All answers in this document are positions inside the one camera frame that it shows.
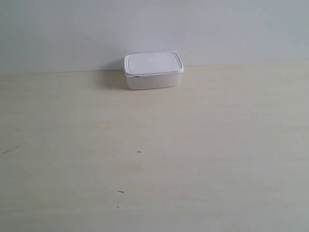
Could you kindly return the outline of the white lidded plastic container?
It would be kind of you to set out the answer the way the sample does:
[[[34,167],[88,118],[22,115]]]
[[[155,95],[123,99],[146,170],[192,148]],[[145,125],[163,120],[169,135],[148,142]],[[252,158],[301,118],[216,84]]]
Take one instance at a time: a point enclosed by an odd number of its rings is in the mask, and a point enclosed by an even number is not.
[[[124,58],[124,73],[131,90],[175,87],[184,72],[175,52],[131,54]]]

